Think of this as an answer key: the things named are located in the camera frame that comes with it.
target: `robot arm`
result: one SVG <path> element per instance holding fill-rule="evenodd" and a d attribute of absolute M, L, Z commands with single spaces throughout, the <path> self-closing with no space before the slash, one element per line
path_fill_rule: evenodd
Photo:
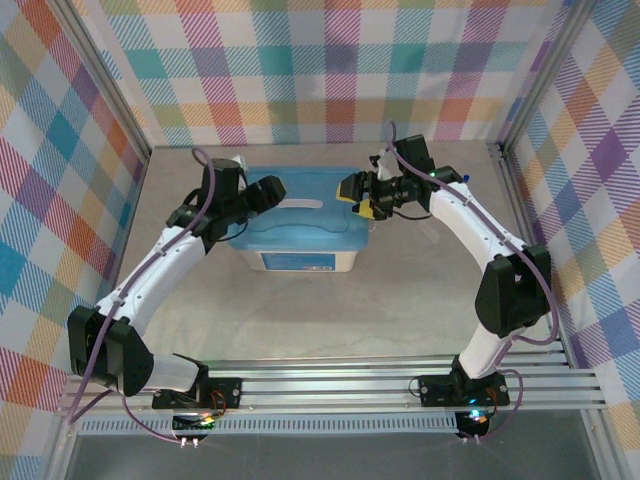
<path fill-rule="evenodd" d="M 79 306 L 71 312 L 68 334 L 74 373 L 84 375 L 96 337 L 118 304 L 91 381 L 127 397 L 143 389 L 183 392 L 181 399 L 185 404 L 208 406 L 211 388 L 207 367 L 177 354 L 154 355 L 142 336 L 160 303 L 184 274 L 227 234 L 229 226 L 246 223 L 284 198 L 285 189 L 280 179 L 270 176 L 247 185 L 243 165 L 238 163 L 214 160 L 215 189 L 208 207 L 206 199 L 211 181 L 205 168 L 202 187 L 194 190 L 171 214 L 167 227 L 139 266 L 95 308 Z M 191 205 L 196 197 L 196 205 Z M 205 207 L 200 221 L 185 231 Z"/>
<path fill-rule="evenodd" d="M 549 253 L 543 246 L 527 246 L 511 235 L 475 201 L 469 187 L 455 170 L 451 167 L 436 168 L 421 135 L 399 140 L 394 146 L 411 166 L 446 183 L 466 201 L 418 177 L 403 165 L 399 165 L 402 175 L 392 178 L 380 175 L 380 170 L 378 174 L 364 171 L 353 174 L 340 184 L 337 196 L 355 203 L 355 213 L 378 221 L 392 217 L 394 208 L 418 202 L 426 212 L 451 229 L 483 271 L 475 300 L 480 324 L 469 345 L 456 356 L 447 378 L 421 379 L 430 392 L 429 398 L 422 398 L 423 405 L 468 405 L 469 400 L 478 400 L 476 396 L 486 397 L 488 387 L 500 390 L 504 378 L 496 372 L 496 365 L 513 337 L 522 334 L 549 311 L 547 299 L 532 271 L 519 255 L 507 247 L 504 238 L 499 238 L 487 226 L 487 220 L 507 237 L 511 245 L 520 248 L 542 273 L 547 284 L 551 277 Z M 383 164 L 379 157 L 375 160 L 374 166 Z M 480 218 L 469 208 L 469 201 L 473 201 L 486 218 Z M 508 396 L 503 395 L 498 401 L 508 404 Z"/>

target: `plastic bin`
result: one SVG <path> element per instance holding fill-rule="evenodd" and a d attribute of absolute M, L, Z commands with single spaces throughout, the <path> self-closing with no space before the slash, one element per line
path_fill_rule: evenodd
<path fill-rule="evenodd" d="M 253 168 L 249 182 L 280 177 L 287 189 L 282 203 L 249 220 L 247 230 L 229 241 L 254 270 L 348 272 L 369 241 L 369 221 L 336 199 L 351 167 Z M 242 227 L 230 228 L 229 235 Z"/>

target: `checkered backdrop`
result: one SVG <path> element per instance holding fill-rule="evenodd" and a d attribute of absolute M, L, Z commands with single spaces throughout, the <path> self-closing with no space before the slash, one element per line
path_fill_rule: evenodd
<path fill-rule="evenodd" d="M 45 0 L 0 1 L 0 479 L 36 474 L 67 315 L 110 290 L 142 171 Z"/>
<path fill-rule="evenodd" d="M 516 148 L 578 363 L 640 478 L 640 0 L 606 0 Z"/>
<path fill-rule="evenodd" d="M 570 0 L 74 0 L 155 145 L 495 140 Z"/>

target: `gray floor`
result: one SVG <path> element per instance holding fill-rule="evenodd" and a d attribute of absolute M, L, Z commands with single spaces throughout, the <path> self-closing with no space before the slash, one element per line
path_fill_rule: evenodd
<path fill-rule="evenodd" d="M 249 165 L 369 168 L 380 144 L 214 147 Z M 470 187 L 507 228 L 515 222 L 483 142 L 430 144 L 436 165 L 471 176 Z M 126 250 L 128 274 L 156 241 L 170 212 L 200 184 L 187 149 L 154 152 Z M 406 210 L 419 214 L 419 207 Z M 228 245 L 214 247 L 157 311 L 145 335 L 152 351 L 195 358 L 258 359 L 432 355 L 462 350 L 477 325 L 481 271 L 435 219 L 377 225 L 352 272 L 251 271 Z M 531 335 L 546 335 L 546 325 Z"/>
<path fill-rule="evenodd" d="M 579 412 L 520 412 L 499 437 L 451 434 L 219 436 L 198 450 L 150 436 L 79 437 L 67 479 L 590 480 L 600 478 Z"/>

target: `container lid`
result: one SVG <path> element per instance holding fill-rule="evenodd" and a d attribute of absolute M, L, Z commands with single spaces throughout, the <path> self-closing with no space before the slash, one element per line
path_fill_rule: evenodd
<path fill-rule="evenodd" d="M 249 220 L 247 230 L 230 240 L 239 250 L 357 251 L 369 240 L 369 221 L 336 199 L 342 180 L 353 167 L 263 167 L 249 171 L 249 183 L 268 175 L 279 177 L 287 195 L 276 208 Z M 228 235 L 243 227 L 232 226 Z"/>

